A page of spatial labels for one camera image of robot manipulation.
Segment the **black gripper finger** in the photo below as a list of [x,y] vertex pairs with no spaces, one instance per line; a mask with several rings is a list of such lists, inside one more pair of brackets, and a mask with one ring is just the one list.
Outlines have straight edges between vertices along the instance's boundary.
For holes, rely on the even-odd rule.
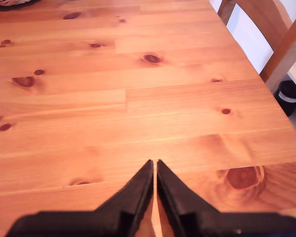
[[202,228],[202,214],[219,211],[193,192],[162,161],[157,162],[157,193],[176,237],[217,237]]
[[153,161],[95,210],[97,237],[133,237],[153,194]]

